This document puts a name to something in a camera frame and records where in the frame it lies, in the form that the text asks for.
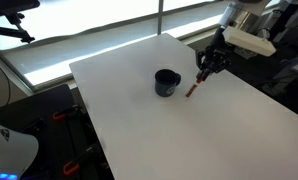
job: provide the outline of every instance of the white table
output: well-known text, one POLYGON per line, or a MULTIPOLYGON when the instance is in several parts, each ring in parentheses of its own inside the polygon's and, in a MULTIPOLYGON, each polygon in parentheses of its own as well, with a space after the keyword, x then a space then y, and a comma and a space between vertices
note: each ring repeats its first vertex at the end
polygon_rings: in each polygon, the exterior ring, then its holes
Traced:
POLYGON ((195 54, 170 35, 71 69, 116 180, 298 180, 298 115, 227 71, 186 98, 195 54), (169 98, 162 68, 182 76, 169 98))

